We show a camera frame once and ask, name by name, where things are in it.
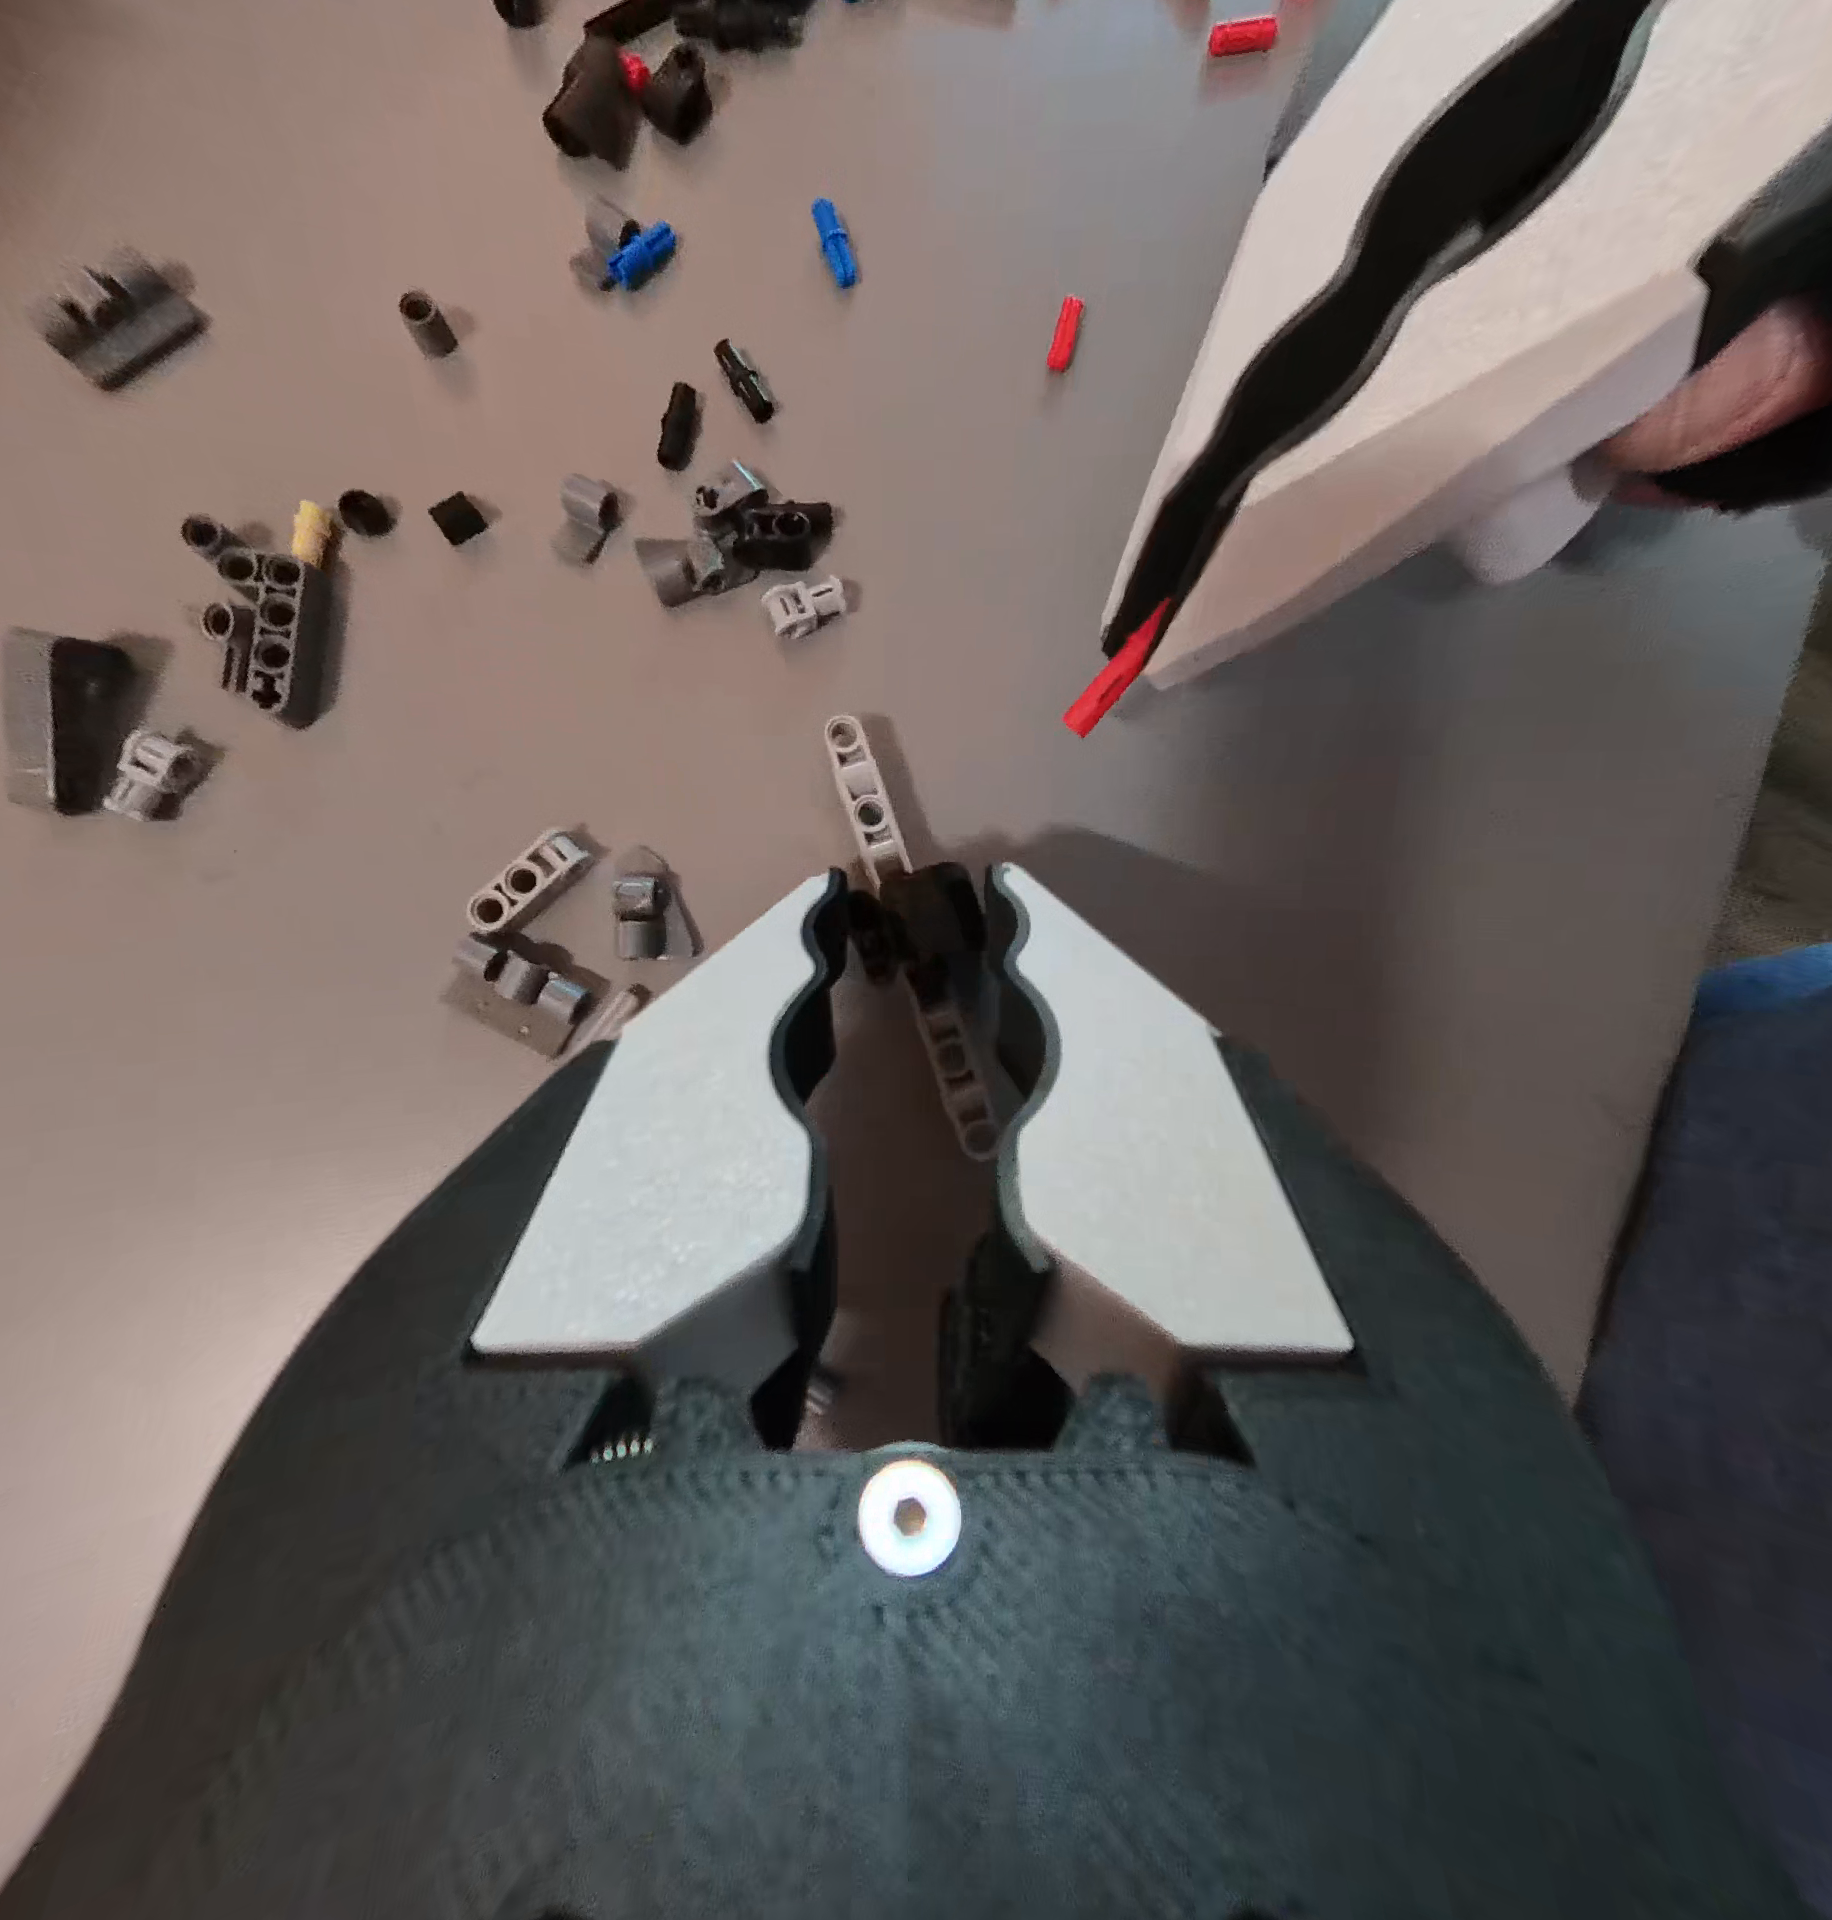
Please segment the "long light grey lego beam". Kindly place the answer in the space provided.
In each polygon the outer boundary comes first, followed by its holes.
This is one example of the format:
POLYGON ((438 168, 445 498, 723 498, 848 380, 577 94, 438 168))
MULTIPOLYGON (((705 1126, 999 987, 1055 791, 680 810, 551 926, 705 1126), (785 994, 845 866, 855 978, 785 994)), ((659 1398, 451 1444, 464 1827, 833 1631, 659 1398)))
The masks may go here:
MULTIPOLYGON (((894 810, 894 796, 874 756, 864 724, 838 715, 823 726, 833 784, 848 817, 853 837, 853 881, 882 886, 892 872, 914 872, 923 862, 905 852, 905 836, 894 810)), ((896 987, 914 1016, 914 1031, 923 1041, 936 1102, 951 1122, 957 1146, 971 1162, 995 1162, 999 1131, 1009 1117, 1009 1094, 992 1077, 995 1053, 985 1019, 985 963, 962 969, 954 1002, 918 1006, 899 978, 878 987, 896 987)))

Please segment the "person's right hand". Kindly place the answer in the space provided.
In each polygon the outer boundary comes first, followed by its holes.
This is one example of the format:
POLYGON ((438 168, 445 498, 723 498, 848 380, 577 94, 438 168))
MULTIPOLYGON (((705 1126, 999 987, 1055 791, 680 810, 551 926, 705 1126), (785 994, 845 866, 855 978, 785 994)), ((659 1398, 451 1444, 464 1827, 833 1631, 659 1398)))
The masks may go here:
POLYGON ((1771 301, 1707 366, 1597 445, 1628 501, 1675 504, 1659 473, 1705 466, 1832 401, 1832 319, 1771 301))

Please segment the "dark grey curved lego brick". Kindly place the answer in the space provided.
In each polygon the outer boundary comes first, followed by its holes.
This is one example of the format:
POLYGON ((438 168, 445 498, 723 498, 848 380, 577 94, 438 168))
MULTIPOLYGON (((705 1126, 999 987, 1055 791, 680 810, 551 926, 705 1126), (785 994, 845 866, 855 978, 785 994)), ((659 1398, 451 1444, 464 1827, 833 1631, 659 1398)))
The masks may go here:
POLYGON ((119 642, 27 627, 0 642, 5 791, 53 817, 94 814, 133 715, 136 664, 119 642))

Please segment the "blue pin with grey connector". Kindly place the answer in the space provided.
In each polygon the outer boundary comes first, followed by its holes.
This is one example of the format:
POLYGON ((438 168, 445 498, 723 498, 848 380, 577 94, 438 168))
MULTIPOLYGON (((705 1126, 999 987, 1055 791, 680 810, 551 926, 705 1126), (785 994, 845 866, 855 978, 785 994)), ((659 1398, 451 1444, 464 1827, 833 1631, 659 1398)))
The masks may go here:
POLYGON ((568 260, 571 275, 590 294, 633 294, 664 275, 680 254, 680 233, 665 221, 643 223, 619 207, 598 200, 582 221, 582 245, 568 260))

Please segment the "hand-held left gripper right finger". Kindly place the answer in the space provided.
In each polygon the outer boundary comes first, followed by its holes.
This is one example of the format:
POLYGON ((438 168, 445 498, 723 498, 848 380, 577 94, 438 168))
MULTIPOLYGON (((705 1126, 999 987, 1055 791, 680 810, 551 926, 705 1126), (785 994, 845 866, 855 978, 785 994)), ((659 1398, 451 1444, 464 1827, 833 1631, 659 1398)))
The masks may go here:
POLYGON ((1043 1278, 1027 1353, 1174 1416, 1218 1367, 1336 1367, 1356 1335, 1225 1034, 1024 866, 995 866, 1002 1010, 1041 1065, 999 1144, 999 1222, 1043 1278))

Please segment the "dark grey angled lego beam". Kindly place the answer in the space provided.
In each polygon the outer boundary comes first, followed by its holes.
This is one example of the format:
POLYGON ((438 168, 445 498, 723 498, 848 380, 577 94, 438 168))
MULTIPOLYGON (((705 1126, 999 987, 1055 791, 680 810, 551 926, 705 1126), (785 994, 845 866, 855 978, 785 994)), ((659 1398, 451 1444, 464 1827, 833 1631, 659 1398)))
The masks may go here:
POLYGON ((223 692, 292 731, 310 730, 323 711, 331 561, 316 575, 285 547, 251 547, 207 514, 182 514, 178 536, 211 575, 196 622, 219 648, 223 692))

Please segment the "grey double lego connector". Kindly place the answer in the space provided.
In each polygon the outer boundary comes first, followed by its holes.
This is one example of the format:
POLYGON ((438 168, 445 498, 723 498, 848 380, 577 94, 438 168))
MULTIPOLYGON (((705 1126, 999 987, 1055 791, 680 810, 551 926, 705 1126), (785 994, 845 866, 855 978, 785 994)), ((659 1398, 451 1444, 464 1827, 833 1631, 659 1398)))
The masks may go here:
POLYGON ((119 248, 73 267, 30 308, 37 337, 94 389, 119 393, 207 331, 186 276, 119 248))

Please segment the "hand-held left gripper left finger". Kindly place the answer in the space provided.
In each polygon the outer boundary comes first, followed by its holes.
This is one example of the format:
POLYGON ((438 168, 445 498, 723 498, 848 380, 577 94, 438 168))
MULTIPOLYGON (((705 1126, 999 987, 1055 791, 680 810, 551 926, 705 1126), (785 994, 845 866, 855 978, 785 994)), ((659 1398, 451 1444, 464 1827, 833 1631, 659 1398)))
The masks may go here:
POLYGON ((485 1362, 591 1362, 734 1392, 793 1444, 835 1308, 838 872, 787 893, 595 1048, 591 1091, 469 1335, 485 1362))

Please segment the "small grey black brick assembly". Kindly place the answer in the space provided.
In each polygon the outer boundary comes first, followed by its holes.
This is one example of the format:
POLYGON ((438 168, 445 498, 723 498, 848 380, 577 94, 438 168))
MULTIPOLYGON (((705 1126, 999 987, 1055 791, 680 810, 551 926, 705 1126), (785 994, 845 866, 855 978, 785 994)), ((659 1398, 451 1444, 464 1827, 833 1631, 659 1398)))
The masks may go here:
POLYGON ((918 1006, 954 1002, 962 969, 986 949, 975 876, 940 860, 853 886, 845 901, 848 943, 874 985, 899 978, 918 1006))

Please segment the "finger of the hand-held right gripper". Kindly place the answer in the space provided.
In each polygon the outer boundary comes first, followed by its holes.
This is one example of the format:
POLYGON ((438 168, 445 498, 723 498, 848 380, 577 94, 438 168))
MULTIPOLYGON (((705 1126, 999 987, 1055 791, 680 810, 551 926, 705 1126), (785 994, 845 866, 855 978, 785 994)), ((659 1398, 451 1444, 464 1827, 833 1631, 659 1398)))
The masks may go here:
POLYGON ((1694 262, 1832 137, 1832 2, 1651 2, 1596 137, 1504 238, 1434 281, 1316 438, 1268 466, 1148 684, 1295 631, 1610 438, 1671 393, 1694 262))
POLYGON ((1285 141, 1148 476, 1103 617, 1174 617, 1268 466, 1351 400, 1420 294, 1596 137, 1647 2, 1388 2, 1285 141))

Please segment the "red lego axle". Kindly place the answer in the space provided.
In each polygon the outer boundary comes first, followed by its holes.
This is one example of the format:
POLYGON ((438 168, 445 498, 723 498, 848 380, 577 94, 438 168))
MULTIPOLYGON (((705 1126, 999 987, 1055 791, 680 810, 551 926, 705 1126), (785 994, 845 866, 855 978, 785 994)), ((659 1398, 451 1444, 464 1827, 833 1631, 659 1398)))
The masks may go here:
POLYGON ((1098 720, 1119 708, 1127 689, 1142 681, 1147 662, 1166 637, 1169 610, 1170 600, 1156 601, 1142 622, 1124 637, 1112 655, 1106 655, 1096 675, 1064 708, 1064 730, 1073 736, 1088 738, 1098 720))

